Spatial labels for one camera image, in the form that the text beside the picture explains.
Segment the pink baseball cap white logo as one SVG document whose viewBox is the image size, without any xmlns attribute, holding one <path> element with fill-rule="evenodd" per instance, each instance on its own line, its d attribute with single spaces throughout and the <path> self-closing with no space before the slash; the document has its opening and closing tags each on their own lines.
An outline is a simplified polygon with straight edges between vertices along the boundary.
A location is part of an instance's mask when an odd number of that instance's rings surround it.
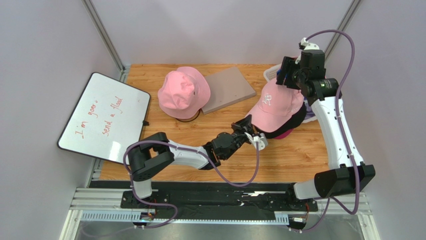
<svg viewBox="0 0 426 240">
<path fill-rule="evenodd" d="M 304 105 L 300 90 L 277 84 L 277 79 L 269 80 L 261 91 L 258 102 L 247 113 L 251 124 L 257 129 L 271 133 L 287 123 Z"/>
</svg>

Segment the magenta baseball cap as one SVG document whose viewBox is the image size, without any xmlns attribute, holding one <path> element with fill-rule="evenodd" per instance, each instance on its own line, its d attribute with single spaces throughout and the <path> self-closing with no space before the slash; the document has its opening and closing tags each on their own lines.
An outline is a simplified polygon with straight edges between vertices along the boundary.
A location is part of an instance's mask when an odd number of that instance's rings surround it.
<svg viewBox="0 0 426 240">
<path fill-rule="evenodd" d="M 289 130 L 285 131 L 284 133 L 282 133 L 282 134 L 278 135 L 278 136 L 277 136 L 277 137 L 275 137 L 274 139 L 276 139 L 276 140 L 284 139 L 284 138 L 286 138 L 288 135 L 290 135 L 292 132 L 293 132 L 293 129 L 289 129 Z"/>
</svg>

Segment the black NY baseball cap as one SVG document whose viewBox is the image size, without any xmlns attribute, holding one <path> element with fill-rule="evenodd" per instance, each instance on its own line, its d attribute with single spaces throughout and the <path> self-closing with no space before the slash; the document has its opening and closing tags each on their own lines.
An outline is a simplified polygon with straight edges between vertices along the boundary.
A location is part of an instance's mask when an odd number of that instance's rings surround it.
<svg viewBox="0 0 426 240">
<path fill-rule="evenodd" d="M 291 118 L 285 123 L 283 124 L 281 127 L 279 127 L 277 130 L 273 131 L 273 132 L 266 132 L 261 130 L 260 128 L 257 128 L 257 131 L 259 133 L 263 133 L 265 135 L 265 137 L 267 139 L 275 139 L 275 137 L 281 135 L 282 133 L 290 130 L 290 129 L 295 129 L 297 127 L 299 127 L 305 116 L 306 116 L 307 110 L 305 105 L 303 104 L 302 107 L 300 108 L 300 110 L 295 113 L 294 115 L 291 116 Z"/>
</svg>

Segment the pink bucket hat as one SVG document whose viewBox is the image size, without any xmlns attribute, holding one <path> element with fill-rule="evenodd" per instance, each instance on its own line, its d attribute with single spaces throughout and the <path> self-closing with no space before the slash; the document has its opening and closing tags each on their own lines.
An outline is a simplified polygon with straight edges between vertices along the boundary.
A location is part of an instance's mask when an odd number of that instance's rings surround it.
<svg viewBox="0 0 426 240">
<path fill-rule="evenodd" d="M 205 77 L 194 67 L 170 71 L 157 92 L 160 109 L 168 116 L 188 119 L 202 109 L 211 96 Z"/>
</svg>

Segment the lavender baseball cap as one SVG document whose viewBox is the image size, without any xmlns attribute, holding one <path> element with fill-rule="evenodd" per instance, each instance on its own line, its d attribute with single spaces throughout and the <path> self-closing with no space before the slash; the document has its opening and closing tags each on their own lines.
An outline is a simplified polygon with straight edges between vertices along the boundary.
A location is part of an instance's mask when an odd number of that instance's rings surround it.
<svg viewBox="0 0 426 240">
<path fill-rule="evenodd" d="M 308 104 L 307 100 L 304 100 L 304 105 L 306 108 L 306 115 L 305 118 L 303 120 L 303 124 L 309 123 L 309 122 L 313 122 L 317 120 L 317 117 L 315 115 L 315 113 L 312 110 L 312 107 Z"/>
</svg>

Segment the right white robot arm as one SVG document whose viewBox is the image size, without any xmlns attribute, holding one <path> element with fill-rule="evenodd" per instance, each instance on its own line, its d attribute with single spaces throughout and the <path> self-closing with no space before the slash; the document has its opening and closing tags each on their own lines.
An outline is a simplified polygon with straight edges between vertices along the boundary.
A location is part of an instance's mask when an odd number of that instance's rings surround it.
<svg viewBox="0 0 426 240">
<path fill-rule="evenodd" d="M 277 74 L 277 85 L 300 90 L 311 106 L 322 131 L 328 155 L 327 171 L 312 180 L 293 185 L 299 200 L 358 194 L 375 177 L 352 139 L 339 91 L 339 82 L 326 77 L 325 53 L 304 49 L 298 58 L 285 56 Z"/>
</svg>

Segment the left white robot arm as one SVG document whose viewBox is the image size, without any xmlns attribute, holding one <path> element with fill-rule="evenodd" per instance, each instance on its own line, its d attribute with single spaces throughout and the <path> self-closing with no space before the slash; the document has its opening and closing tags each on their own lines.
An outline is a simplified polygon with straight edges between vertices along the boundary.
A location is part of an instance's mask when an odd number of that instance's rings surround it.
<svg viewBox="0 0 426 240">
<path fill-rule="evenodd" d="M 130 187 L 140 199 L 152 195 L 152 178 L 170 165 L 189 166 L 197 170 L 216 170 L 244 144 L 251 144 L 259 155 L 267 145 L 263 133 L 257 133 L 247 117 L 231 124 L 232 133 L 221 132 L 202 146 L 189 146 L 168 139 L 157 132 L 130 145 L 123 155 L 123 165 L 130 175 Z"/>
</svg>

